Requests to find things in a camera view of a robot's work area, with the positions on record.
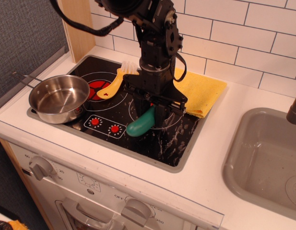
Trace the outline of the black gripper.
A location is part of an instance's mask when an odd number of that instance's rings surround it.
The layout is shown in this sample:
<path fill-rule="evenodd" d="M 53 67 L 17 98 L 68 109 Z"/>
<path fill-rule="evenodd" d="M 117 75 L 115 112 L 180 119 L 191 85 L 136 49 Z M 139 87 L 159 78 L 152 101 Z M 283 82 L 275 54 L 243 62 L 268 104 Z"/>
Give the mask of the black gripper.
<path fill-rule="evenodd" d="M 142 68 L 139 75 L 125 74 L 124 90 L 134 99 L 136 114 L 141 117 L 154 106 L 155 126 L 161 127 L 170 112 L 182 115 L 185 113 L 187 97 L 175 86 L 175 68 L 146 70 Z"/>

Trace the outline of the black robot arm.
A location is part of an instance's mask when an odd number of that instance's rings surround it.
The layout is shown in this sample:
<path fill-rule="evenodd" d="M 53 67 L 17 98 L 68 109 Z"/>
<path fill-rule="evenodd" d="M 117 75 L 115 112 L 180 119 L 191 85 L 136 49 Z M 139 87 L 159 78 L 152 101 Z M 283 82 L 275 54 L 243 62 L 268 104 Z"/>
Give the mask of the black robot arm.
<path fill-rule="evenodd" d="M 135 27 L 141 48 L 139 75 L 124 75 L 124 89 L 132 94 L 137 116 L 155 106 L 155 126 L 160 127 L 171 113 L 184 115 L 187 97 L 174 86 L 186 76 L 175 77 L 176 60 L 183 37 L 177 28 L 177 15 L 170 0 L 99 0 L 100 7 L 128 19 Z"/>

